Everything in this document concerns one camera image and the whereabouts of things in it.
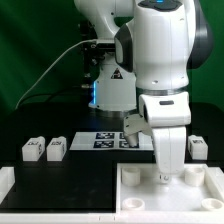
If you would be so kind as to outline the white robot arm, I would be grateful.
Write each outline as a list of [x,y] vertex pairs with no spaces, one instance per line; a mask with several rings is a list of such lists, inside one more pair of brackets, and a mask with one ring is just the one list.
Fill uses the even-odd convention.
[[103,53],[89,107],[124,116],[128,144],[152,139],[160,180],[184,169],[191,122],[187,71],[200,67],[213,47],[199,0],[74,0],[91,23]]

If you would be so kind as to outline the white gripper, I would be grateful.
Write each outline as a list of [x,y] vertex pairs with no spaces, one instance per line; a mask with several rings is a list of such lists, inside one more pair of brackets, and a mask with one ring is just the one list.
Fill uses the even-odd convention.
[[123,120],[123,134],[130,147],[139,145],[140,132],[152,138],[160,182],[168,184],[169,174],[179,173],[184,168],[186,127],[151,128],[139,114],[126,116]]

